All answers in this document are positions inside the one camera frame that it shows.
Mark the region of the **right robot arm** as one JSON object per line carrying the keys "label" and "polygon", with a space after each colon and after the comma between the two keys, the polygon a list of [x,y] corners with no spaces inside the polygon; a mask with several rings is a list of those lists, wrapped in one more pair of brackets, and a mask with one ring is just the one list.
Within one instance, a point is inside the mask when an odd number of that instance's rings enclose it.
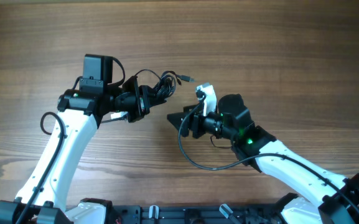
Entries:
{"label": "right robot arm", "polygon": [[240,95],[222,97],[216,107],[200,95],[196,105],[167,115],[178,137],[211,134],[230,140],[239,164],[251,166],[294,190],[276,204],[284,223],[359,223],[359,173],[352,178],[323,169],[291,151],[255,125]]}

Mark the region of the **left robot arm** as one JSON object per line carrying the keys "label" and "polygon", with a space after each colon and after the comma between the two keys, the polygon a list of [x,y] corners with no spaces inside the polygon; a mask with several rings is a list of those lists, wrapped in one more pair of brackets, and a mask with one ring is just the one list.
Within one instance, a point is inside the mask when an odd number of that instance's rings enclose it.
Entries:
{"label": "left robot arm", "polygon": [[136,75],[113,81],[119,60],[87,54],[83,74],[58,99],[54,130],[33,173],[13,201],[0,201],[0,223],[121,223],[109,200],[86,198],[67,210],[67,195],[86,146],[111,113],[113,121],[133,123],[163,104],[177,82],[169,72],[154,87],[139,85]]}

